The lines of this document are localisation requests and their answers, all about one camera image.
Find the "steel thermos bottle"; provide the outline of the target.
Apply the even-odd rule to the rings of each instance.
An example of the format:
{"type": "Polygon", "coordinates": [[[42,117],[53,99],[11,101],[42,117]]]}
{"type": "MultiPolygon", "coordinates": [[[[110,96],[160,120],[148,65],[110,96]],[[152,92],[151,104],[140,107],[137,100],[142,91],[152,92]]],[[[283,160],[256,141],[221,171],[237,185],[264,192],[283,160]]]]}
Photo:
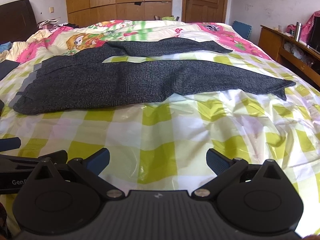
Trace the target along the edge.
{"type": "Polygon", "coordinates": [[[296,23],[296,28],[294,31],[294,40],[299,42],[300,37],[301,37],[301,32],[302,32],[303,25],[300,22],[296,23]]]}

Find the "pink bag on cabinet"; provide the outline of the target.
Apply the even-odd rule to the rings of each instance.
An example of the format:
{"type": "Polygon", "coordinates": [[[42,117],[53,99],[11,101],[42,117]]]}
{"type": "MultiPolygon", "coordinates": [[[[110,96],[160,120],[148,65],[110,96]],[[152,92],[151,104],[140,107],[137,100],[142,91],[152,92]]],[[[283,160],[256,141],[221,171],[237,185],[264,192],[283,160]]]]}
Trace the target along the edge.
{"type": "Polygon", "coordinates": [[[319,11],[314,12],[302,25],[299,40],[319,50],[319,11]]]}

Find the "dark grey knit pants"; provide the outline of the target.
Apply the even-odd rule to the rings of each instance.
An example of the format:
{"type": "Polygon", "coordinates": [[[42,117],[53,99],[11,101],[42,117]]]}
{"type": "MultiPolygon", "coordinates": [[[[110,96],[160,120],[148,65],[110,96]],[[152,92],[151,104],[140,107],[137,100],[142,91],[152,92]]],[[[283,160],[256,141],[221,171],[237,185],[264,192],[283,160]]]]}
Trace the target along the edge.
{"type": "Polygon", "coordinates": [[[286,99],[293,81],[204,60],[163,60],[195,51],[227,54],[214,41],[166,38],[157,42],[111,41],[74,55],[51,57],[24,80],[10,107],[24,115],[162,102],[172,94],[240,89],[286,99]]]}

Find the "blue foam mat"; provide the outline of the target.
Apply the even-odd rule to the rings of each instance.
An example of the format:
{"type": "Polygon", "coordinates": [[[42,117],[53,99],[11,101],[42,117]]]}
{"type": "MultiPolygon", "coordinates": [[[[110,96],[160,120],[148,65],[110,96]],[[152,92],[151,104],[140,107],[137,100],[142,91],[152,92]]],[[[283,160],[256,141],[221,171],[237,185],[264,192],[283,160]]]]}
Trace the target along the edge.
{"type": "Polygon", "coordinates": [[[234,21],[232,23],[232,28],[236,31],[242,38],[249,40],[252,33],[252,26],[245,24],[243,22],[234,21]]]}

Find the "brown wooden door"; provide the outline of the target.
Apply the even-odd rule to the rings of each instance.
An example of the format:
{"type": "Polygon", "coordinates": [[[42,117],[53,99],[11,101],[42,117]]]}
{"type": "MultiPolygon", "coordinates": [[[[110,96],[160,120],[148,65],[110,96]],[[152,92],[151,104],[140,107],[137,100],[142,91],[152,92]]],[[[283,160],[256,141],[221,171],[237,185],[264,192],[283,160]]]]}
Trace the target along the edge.
{"type": "Polygon", "coordinates": [[[182,21],[224,23],[227,3],[228,0],[182,0],[182,21]]]}

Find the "dark blue folded cloth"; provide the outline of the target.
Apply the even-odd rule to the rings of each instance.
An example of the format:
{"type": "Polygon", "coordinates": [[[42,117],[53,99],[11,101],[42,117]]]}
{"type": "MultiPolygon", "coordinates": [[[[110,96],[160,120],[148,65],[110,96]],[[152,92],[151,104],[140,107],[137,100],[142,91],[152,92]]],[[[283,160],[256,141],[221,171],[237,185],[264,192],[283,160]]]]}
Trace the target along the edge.
{"type": "Polygon", "coordinates": [[[0,80],[3,80],[12,70],[20,65],[19,62],[4,60],[0,63],[0,80]]]}

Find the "white bag near headboard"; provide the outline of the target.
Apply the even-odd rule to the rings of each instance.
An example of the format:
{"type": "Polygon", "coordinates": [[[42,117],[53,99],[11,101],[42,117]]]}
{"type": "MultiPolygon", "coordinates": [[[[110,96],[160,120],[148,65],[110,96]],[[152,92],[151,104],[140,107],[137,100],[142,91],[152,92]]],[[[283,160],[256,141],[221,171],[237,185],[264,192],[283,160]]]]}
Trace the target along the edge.
{"type": "Polygon", "coordinates": [[[48,19],[48,20],[44,20],[41,21],[37,24],[37,27],[39,29],[52,29],[53,26],[55,26],[57,23],[59,22],[59,20],[57,19],[48,19]]]}

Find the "green checked bed quilt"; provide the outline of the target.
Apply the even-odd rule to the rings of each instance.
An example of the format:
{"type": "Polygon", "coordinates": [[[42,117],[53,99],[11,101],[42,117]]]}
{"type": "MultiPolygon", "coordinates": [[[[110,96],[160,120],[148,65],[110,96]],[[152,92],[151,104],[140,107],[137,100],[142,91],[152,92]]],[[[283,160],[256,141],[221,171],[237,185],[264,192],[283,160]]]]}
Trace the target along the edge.
{"type": "Polygon", "coordinates": [[[36,158],[66,150],[85,158],[102,147],[111,162],[101,176],[123,191],[193,191],[214,178],[205,156],[214,148],[229,158],[260,164],[274,159],[299,192],[304,213],[301,236],[319,234],[319,91],[273,61],[262,49],[223,23],[174,21],[99,22],[85,28],[40,30],[15,42],[1,60],[19,66],[1,81],[1,137],[19,137],[10,155],[36,158]],[[105,41],[158,41],[183,37],[213,40],[230,54],[199,51],[173,60],[207,60],[292,80],[287,100],[241,90],[173,95],[163,103],[131,105],[36,116],[20,115],[7,104],[36,64],[55,55],[72,55],[105,41]]]}

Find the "wooden wardrobe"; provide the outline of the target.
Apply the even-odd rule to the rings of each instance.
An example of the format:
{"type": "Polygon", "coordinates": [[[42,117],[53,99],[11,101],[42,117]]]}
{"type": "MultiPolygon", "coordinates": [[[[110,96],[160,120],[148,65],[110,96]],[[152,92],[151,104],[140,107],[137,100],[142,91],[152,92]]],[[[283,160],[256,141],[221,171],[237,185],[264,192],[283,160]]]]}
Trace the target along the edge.
{"type": "Polygon", "coordinates": [[[172,15],[172,0],[66,0],[68,22],[78,27],[110,20],[155,20],[172,15]]]}

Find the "blue pillow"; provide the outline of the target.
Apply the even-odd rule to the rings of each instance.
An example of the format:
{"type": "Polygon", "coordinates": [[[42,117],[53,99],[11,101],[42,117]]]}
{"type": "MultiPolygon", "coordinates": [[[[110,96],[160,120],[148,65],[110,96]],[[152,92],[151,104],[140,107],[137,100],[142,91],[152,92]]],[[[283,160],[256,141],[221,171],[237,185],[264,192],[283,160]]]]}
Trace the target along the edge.
{"type": "Polygon", "coordinates": [[[0,53],[3,53],[6,50],[10,50],[12,47],[12,43],[11,42],[6,42],[0,45],[0,53]]]}

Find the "dark wooden headboard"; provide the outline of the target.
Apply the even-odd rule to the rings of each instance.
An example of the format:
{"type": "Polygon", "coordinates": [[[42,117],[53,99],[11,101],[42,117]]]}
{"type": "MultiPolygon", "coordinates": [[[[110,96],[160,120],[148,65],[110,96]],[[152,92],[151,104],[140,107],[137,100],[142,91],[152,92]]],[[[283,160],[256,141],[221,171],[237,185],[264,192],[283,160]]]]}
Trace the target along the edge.
{"type": "Polygon", "coordinates": [[[0,6],[0,42],[26,41],[39,29],[29,0],[18,0],[0,6]]]}

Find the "wooden side cabinet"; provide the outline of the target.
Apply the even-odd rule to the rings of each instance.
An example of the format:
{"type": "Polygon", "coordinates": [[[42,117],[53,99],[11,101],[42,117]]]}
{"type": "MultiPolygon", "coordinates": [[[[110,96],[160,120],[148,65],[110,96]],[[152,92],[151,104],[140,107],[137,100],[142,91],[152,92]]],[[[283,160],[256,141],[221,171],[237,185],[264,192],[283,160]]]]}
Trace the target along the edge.
{"type": "Polygon", "coordinates": [[[319,89],[319,52],[264,25],[261,26],[258,46],[274,61],[319,89]]]}

